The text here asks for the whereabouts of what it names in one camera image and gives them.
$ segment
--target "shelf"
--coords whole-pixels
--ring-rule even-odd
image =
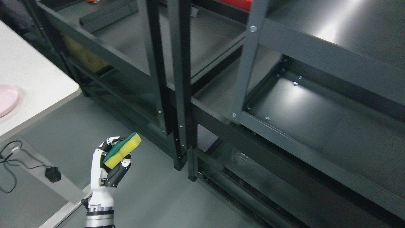
[[[150,120],[139,115],[137,111],[133,110],[133,107],[117,99],[116,96],[97,83],[92,82],[89,85],[84,86],[83,89],[89,93],[91,98],[93,98],[98,104],[117,116],[119,120],[126,124],[135,126],[137,131],[153,141],[154,144],[158,145],[159,148],[171,156],[168,149],[168,139],[162,134],[162,131],[155,123],[152,123]]]
[[[279,1],[259,43],[405,105],[401,2]]]
[[[253,67],[248,91],[251,91],[279,62],[281,54],[260,46]],[[198,91],[194,98],[224,117],[231,116],[231,107],[235,95],[235,82],[238,76],[240,59],[230,64],[215,79]]]
[[[279,53],[259,46],[240,123],[405,218],[405,189],[399,184],[405,176],[405,124],[305,77],[299,79],[294,72],[287,70],[280,78],[275,72],[267,75],[279,60]],[[196,93],[193,102],[228,126],[238,64],[235,61]]]
[[[287,183],[225,142],[221,142],[210,153],[219,164],[309,227],[389,227],[338,194],[330,194],[328,190],[310,183],[306,185],[298,185],[296,182]],[[209,174],[210,178],[216,180],[217,184],[222,185],[227,192],[242,198],[240,200],[245,204],[258,208],[261,214],[265,215],[266,220],[276,221],[267,208],[246,196],[246,193],[235,185],[227,184],[224,175],[219,172],[223,170],[216,170],[211,166],[206,166],[205,170],[208,172],[202,172]],[[308,194],[303,189],[312,191],[312,194]]]
[[[78,2],[59,10],[67,21],[80,26],[79,19],[100,9],[100,4]],[[174,84],[171,41],[167,8],[161,6],[160,27],[164,66],[168,83]],[[192,77],[202,77],[199,73],[207,65],[221,56],[234,51],[232,47],[241,46],[245,25],[204,8],[199,8],[197,17],[191,17],[191,66]],[[132,64],[140,71],[149,74],[146,50],[143,41],[143,25],[139,13],[133,13],[92,33],[99,38],[102,45],[108,45],[131,59]]]
[[[263,91],[260,99],[247,104],[252,108],[247,111],[250,115],[405,199],[405,189],[398,185],[405,181],[405,154],[400,152],[405,150],[404,123],[292,72]],[[283,147],[271,131],[263,136]],[[308,153],[290,152],[310,160]]]

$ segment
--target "black metal shelf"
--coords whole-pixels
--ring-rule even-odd
[[[361,4],[255,1],[227,117],[377,205],[370,213],[382,221],[404,224],[403,4]],[[387,45],[385,31],[398,34]],[[260,45],[283,57],[249,92]]]
[[[389,227],[338,194],[320,187],[320,183],[300,185],[284,181],[221,140],[206,153],[196,154],[204,161],[200,168],[203,175],[222,183],[226,192],[245,205],[261,208],[263,219],[270,224],[278,223],[275,227]],[[286,223],[273,213],[293,222]]]
[[[56,13],[63,17],[71,26],[80,26],[80,18],[102,9],[104,4],[88,4],[77,2],[60,9]],[[191,66],[192,83],[197,82],[207,71],[219,64],[224,58],[235,52],[243,44],[245,25],[198,7],[197,17],[191,21]],[[170,26],[167,8],[159,7],[160,30],[166,80],[173,88],[173,62],[171,54]],[[109,46],[130,59],[133,66],[145,74],[149,74],[145,44],[143,40],[143,25],[138,12],[117,20],[97,31],[93,31],[91,38],[97,37],[96,43]]]
[[[175,167],[181,169],[185,156],[179,147],[177,120],[172,119],[176,110],[170,105],[168,91],[175,87],[167,6],[157,1],[135,0],[105,0],[99,4],[42,0],[38,6],[53,27],[115,68],[97,76],[78,61],[67,58],[72,72],[79,70],[93,80],[90,84],[79,81],[84,91],[97,95],[98,101],[108,104],[112,97],[117,99],[146,121],[138,123],[138,119],[136,123],[149,135],[155,135],[155,128],[160,128],[161,134],[171,138],[166,139],[171,144],[171,157]],[[195,7],[198,15],[190,19],[190,82],[197,91],[215,77],[215,72],[240,55],[245,25]],[[109,96],[95,94],[92,89],[97,87],[102,87]]]
[[[260,46],[255,59],[253,74],[249,81],[248,92],[251,92],[279,62],[281,54]],[[236,93],[236,79],[240,58],[220,72],[214,80],[201,88],[193,97],[210,109],[225,117],[231,116],[232,103]]]
[[[249,26],[260,44],[405,105],[403,11],[392,1],[279,1]]]

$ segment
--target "gray metal shelf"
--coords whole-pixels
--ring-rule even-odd
[[[246,147],[243,133],[233,142],[223,132],[236,129],[233,121],[376,219],[404,226],[404,7],[255,0],[237,75],[226,69],[194,96],[197,123]],[[282,58],[263,59],[262,46]],[[264,73],[255,69],[260,61],[269,65]]]
[[[89,4],[80,1],[77,4],[68,5],[57,13],[71,23],[80,26],[79,19],[81,17],[102,7],[101,4]],[[212,63],[215,64],[215,61],[221,56],[230,54],[229,51],[234,51],[232,47],[241,47],[245,31],[245,25],[242,23],[198,6],[196,8],[198,8],[198,15],[191,18],[191,76],[196,77],[193,82],[203,76],[200,72],[207,66]],[[174,84],[167,8],[159,7],[159,17],[166,78],[168,83]],[[149,74],[142,28],[139,13],[133,13],[92,34],[103,43],[129,57],[136,68]]]
[[[203,174],[212,179],[220,179],[220,183],[226,183],[226,179],[229,182],[228,174],[232,177],[237,176],[242,180],[239,180],[240,183],[246,182],[246,184],[241,184],[242,188],[243,186],[255,188],[309,227],[389,227],[338,194],[321,187],[320,184],[319,186],[313,185],[313,183],[300,185],[297,181],[290,183],[284,181],[226,142],[214,144],[210,150],[206,153],[211,154],[215,160],[211,159],[208,163],[212,162],[215,165],[203,165],[201,167]],[[241,196],[247,205],[256,208],[263,207],[261,203],[256,202],[257,200],[244,196],[246,193],[232,184],[225,184],[224,188],[229,193]],[[277,220],[268,209],[260,211],[270,223],[279,223],[276,227],[290,227]]]
[[[404,10],[389,0],[278,1],[249,26],[260,44],[405,105]]]

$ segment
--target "yellow sponge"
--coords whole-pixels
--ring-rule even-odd
[[[142,140],[139,135],[135,134],[128,141],[126,141],[124,145],[121,146],[116,154],[105,161],[104,164],[110,169],[114,168],[126,155],[128,155],[129,153],[131,153],[131,151],[138,147],[141,141]]]

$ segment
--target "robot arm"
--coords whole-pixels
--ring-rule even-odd
[[[107,138],[93,153],[90,200],[83,199],[87,209],[86,228],[113,228],[113,191],[131,166],[130,152],[141,139],[134,133],[128,138]]]

